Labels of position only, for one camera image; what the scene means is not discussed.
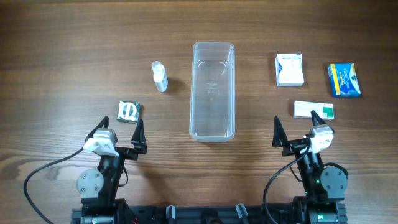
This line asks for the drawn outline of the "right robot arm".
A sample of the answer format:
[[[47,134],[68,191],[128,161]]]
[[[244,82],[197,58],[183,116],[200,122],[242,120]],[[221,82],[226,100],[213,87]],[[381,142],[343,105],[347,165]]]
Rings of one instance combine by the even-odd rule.
[[[281,168],[271,178],[294,164],[300,173],[304,196],[296,196],[283,211],[269,211],[267,219],[272,223],[346,223],[345,199],[348,171],[333,162],[324,163],[320,152],[330,147],[335,130],[311,111],[312,128],[301,139],[289,140],[278,117],[274,118],[272,146],[282,148],[282,155],[294,156],[295,160]]]

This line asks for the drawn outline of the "green Zam-Buk ointment box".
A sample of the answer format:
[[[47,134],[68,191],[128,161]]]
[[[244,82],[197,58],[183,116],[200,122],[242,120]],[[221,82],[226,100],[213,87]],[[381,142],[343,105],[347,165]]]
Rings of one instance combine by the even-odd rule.
[[[116,119],[123,123],[139,121],[141,104],[134,101],[120,101]]]

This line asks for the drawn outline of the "white green medicine box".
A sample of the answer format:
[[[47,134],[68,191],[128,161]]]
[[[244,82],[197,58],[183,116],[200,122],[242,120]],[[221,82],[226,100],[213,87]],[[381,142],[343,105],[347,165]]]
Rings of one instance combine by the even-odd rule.
[[[329,103],[313,103],[307,101],[295,101],[293,109],[294,118],[311,118],[311,112],[315,111],[321,119],[333,120],[335,118],[334,106]]]

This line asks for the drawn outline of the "clear plastic container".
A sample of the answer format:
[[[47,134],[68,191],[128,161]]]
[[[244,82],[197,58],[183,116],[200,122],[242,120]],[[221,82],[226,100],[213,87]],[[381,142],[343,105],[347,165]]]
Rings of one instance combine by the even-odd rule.
[[[227,142],[234,138],[235,65],[232,43],[194,44],[189,126],[193,139]]]

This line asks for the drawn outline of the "white spray bottle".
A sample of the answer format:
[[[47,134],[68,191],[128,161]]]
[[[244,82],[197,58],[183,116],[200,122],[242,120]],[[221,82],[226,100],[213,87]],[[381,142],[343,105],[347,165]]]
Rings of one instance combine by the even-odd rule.
[[[158,91],[161,93],[165,92],[168,87],[168,79],[165,67],[159,61],[155,61],[152,63],[152,71]]]

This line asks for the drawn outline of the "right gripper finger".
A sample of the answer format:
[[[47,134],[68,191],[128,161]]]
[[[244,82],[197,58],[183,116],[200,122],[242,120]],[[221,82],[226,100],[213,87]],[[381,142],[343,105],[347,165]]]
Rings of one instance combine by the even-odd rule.
[[[273,147],[284,147],[288,144],[286,133],[278,116],[274,117],[274,135],[272,139]]]
[[[310,130],[310,132],[312,134],[334,134],[335,130],[327,125],[327,123],[321,119],[321,117],[318,115],[318,113],[315,110],[311,111],[311,117],[312,117],[312,128]]]

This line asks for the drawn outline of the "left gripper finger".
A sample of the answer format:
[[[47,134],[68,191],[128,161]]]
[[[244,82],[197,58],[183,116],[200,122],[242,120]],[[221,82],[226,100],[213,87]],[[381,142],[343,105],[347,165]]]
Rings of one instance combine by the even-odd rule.
[[[89,138],[92,138],[94,133],[99,129],[99,128],[105,128],[108,129],[109,127],[109,117],[105,116],[100,122],[99,124],[93,129],[91,130],[85,138],[85,142],[87,142],[87,140],[89,140]]]
[[[136,129],[131,138],[131,144],[138,154],[147,154],[147,142],[144,134],[144,121],[142,119],[137,122]]]

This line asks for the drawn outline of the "blue VapoDrops box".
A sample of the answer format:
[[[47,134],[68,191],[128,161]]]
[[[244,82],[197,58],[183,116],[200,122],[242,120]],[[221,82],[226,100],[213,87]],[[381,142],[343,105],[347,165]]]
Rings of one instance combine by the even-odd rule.
[[[356,98],[361,90],[353,63],[333,63],[328,66],[332,95],[335,98]]]

